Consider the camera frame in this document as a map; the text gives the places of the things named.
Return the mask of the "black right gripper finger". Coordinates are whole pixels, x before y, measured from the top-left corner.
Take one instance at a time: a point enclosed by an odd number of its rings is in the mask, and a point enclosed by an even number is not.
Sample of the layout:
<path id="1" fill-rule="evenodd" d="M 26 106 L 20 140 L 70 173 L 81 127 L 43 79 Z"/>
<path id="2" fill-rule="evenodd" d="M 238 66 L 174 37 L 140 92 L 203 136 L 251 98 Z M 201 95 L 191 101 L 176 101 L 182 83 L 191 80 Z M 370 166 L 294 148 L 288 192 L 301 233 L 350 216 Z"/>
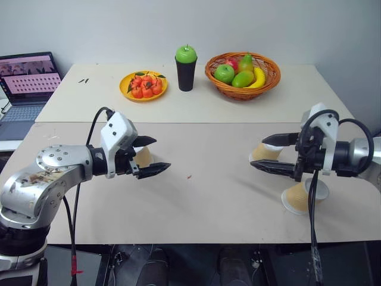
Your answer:
<path id="1" fill-rule="evenodd" d="M 295 165 L 291 163 L 279 162 L 277 160 L 255 160 L 250 161 L 250 165 L 269 174 L 295 178 Z"/>
<path id="2" fill-rule="evenodd" d="M 276 147 L 287 147 L 295 145 L 298 139 L 297 133 L 277 133 L 270 135 L 262 140 L 263 144 L 272 145 Z"/>

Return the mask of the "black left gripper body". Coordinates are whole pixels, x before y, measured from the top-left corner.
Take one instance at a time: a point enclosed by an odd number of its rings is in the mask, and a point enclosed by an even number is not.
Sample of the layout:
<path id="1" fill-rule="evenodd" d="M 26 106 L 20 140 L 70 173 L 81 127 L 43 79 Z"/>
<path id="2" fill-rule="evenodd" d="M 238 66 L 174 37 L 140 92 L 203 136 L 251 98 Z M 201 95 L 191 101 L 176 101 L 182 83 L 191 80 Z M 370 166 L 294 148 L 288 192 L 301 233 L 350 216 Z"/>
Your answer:
<path id="1" fill-rule="evenodd" d="M 134 157 L 135 149 L 128 147 L 126 150 L 119 149 L 115 154 L 115 174 L 138 176 L 139 168 Z"/>

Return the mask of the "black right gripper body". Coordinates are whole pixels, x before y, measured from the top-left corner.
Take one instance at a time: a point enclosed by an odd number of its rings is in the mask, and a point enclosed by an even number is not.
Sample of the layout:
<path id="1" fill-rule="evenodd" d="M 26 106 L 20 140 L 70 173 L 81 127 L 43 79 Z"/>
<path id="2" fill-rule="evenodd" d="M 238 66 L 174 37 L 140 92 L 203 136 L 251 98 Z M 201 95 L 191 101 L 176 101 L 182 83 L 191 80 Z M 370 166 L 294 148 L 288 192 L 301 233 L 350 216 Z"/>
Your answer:
<path id="1" fill-rule="evenodd" d="M 298 152 L 294 168 L 294 180 L 301 182 L 304 173 L 314 173 L 321 170 L 324 164 L 325 149 L 321 149 L 324 133 L 318 128 L 309 128 L 306 132 L 300 132 L 295 144 Z"/>

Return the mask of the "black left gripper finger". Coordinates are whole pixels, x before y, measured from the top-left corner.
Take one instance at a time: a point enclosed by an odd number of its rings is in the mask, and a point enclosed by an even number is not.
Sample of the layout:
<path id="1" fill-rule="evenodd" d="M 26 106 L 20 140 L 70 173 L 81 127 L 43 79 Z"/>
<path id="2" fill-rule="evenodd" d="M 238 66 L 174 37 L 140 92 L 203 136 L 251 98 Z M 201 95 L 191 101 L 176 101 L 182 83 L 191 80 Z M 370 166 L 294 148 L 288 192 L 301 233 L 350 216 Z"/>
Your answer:
<path id="1" fill-rule="evenodd" d="M 152 163 L 147 167 L 139 168 L 139 171 L 137 172 L 137 174 L 135 174 L 135 176 L 137 179 L 148 178 L 160 174 L 161 172 L 167 170 L 170 166 L 171 163 Z"/>
<path id="2" fill-rule="evenodd" d="M 155 143 L 157 140 L 150 136 L 138 136 L 132 143 L 133 147 L 145 147 Z"/>

